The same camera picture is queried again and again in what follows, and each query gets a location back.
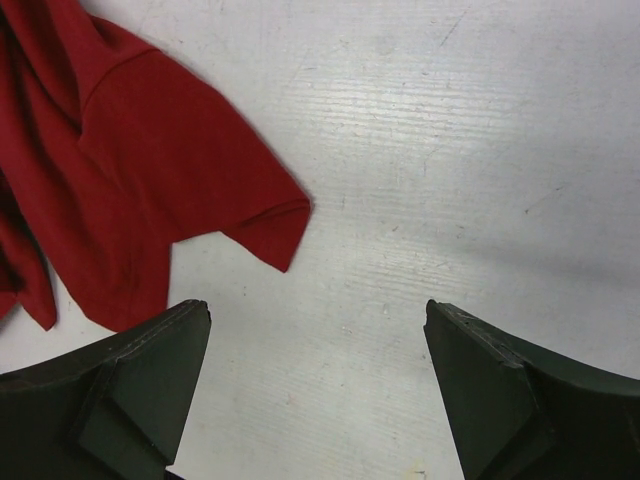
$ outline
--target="red cloth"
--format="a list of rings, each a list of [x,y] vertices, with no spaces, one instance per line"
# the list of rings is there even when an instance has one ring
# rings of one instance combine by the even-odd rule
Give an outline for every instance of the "red cloth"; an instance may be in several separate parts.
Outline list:
[[[19,301],[55,322],[12,197],[72,297],[111,330],[166,308],[174,242],[222,231],[287,270],[309,199],[218,92],[75,0],[0,10],[0,315]]]

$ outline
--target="stain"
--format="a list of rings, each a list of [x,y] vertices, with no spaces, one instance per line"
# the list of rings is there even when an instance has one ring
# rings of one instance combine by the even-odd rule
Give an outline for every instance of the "stain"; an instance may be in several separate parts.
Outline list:
[[[376,53],[381,57],[391,55],[396,49],[396,39],[392,35],[378,35],[374,39]]]
[[[428,478],[427,469],[420,461],[416,461],[404,474],[404,480],[427,480]]]

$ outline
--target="shirt sleeve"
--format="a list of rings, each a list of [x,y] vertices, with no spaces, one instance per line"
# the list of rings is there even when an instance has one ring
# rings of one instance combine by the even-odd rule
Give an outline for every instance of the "shirt sleeve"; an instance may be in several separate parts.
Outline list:
[[[220,93],[155,50],[88,99],[81,149],[166,242],[222,231],[286,271],[310,202]]]

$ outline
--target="white floor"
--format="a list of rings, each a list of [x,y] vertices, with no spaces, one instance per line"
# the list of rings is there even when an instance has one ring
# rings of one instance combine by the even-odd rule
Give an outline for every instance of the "white floor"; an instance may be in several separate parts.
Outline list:
[[[175,248],[171,302],[214,315],[176,472],[462,479],[430,297],[640,378],[640,3],[84,3],[216,85],[316,205],[286,275]],[[58,305],[2,324],[0,371],[107,334]]]

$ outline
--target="floor surface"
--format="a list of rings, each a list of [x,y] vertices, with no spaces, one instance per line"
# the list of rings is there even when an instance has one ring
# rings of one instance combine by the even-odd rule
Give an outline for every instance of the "floor surface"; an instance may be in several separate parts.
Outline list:
[[[220,234],[174,249],[171,303],[214,315],[176,472],[461,480],[432,297],[640,378],[640,3],[84,4],[217,86],[315,202],[286,275]],[[0,371],[107,334],[57,297],[49,333],[3,322]]]

